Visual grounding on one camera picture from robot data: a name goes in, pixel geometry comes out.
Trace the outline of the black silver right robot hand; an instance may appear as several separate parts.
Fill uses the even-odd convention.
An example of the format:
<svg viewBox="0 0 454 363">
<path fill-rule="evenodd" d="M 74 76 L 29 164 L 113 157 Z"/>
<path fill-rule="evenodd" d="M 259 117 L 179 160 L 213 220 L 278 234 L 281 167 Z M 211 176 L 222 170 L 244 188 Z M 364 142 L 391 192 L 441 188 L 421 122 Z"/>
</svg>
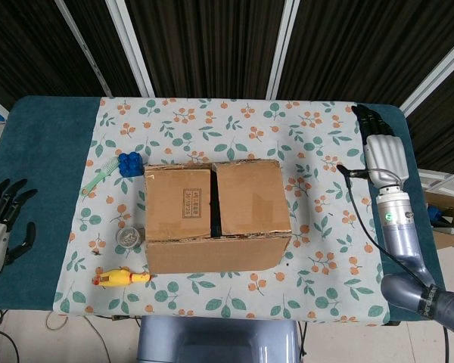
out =
<svg viewBox="0 0 454 363">
<path fill-rule="evenodd" d="M 369 180 L 377 189 L 399 187 L 409 178 L 405 149 L 400 137 L 381 116 L 361 104 L 352 106 L 362 136 L 364 169 L 338 165 L 347 185 L 350 178 Z"/>
</svg>

